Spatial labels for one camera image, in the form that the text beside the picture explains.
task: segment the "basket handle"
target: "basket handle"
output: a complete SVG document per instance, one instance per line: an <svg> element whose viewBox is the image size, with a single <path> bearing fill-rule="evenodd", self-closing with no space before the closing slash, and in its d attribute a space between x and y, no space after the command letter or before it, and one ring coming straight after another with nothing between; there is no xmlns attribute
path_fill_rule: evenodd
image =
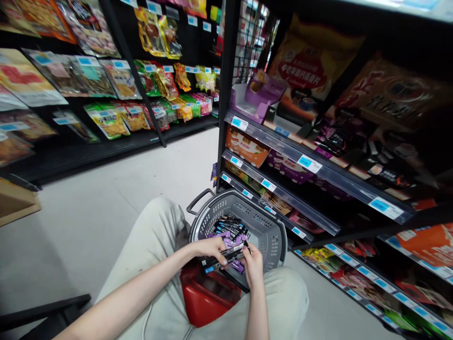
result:
<svg viewBox="0 0 453 340"><path fill-rule="evenodd" d="M215 196L214 192L211 190L211 189L206 189L204 190L201 194L199 194L198 196L195 197L195 199L189 204L189 206L187 207L187 212L188 213L191 213L191 214L194 214L194 215L198 215L199 211L198 212L195 212L192 210L192 208L198 203L199 200L201 200L201 198L203 196L205 196L207 193L211 193L213 196Z"/></svg>

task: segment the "shopping basket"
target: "shopping basket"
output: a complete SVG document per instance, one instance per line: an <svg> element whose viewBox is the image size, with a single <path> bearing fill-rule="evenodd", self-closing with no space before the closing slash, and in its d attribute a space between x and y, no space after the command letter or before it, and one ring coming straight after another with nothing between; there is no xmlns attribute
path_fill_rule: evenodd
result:
<svg viewBox="0 0 453 340"><path fill-rule="evenodd" d="M207 201L199 212L193 211L195 204L207 193L214 197ZM219 217L238 217L248 226L247 239L263 255L264 272L283 265L287 244L285 225L236 190L230 189L215 195L211 189L206 189L189 204L187 211L196 216L189 232L189 242L207 238ZM245 273L240 274L234 268L228 268L224 274L242 290L249 291Z"/></svg>

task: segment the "beige pants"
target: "beige pants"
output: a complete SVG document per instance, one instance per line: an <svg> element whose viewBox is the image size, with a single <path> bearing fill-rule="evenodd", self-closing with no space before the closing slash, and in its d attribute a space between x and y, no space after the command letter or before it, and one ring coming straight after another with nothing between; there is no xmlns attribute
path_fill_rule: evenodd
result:
<svg viewBox="0 0 453 340"><path fill-rule="evenodd" d="M181 207L167 199L152 200L138 217L97 301L138 273L172 255L176 237L186 227ZM270 338L296 339L308 308L308 294L301 276L288 267L264 275L268 303ZM250 294L214 322L194 328L185 312L179 275L175 276L153 301L146 340L240 340L245 339ZM146 308L119 337L141 340Z"/></svg>

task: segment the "white tile floor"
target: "white tile floor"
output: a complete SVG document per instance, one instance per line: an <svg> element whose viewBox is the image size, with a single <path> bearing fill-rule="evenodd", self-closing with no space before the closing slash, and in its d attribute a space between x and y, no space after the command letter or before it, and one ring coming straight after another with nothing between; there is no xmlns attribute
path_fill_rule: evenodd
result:
<svg viewBox="0 0 453 340"><path fill-rule="evenodd" d="M42 211L0 228L0 315L76 294L94 301L148 201L166 196L185 210L212 187L217 142L212 128L44 186ZM286 265L310 295L300 339L401 339L295 255Z"/></svg>

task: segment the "forearm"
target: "forearm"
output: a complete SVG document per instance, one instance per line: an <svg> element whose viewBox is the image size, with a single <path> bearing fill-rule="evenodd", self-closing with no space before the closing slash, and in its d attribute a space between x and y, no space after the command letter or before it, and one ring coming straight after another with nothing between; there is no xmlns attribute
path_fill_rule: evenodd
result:
<svg viewBox="0 0 453 340"><path fill-rule="evenodd" d="M55 340L116 339L195 255L190 245L178 250L107 295Z"/></svg>
<svg viewBox="0 0 453 340"><path fill-rule="evenodd" d="M268 306L264 283L250 292L246 340L269 340Z"/></svg>

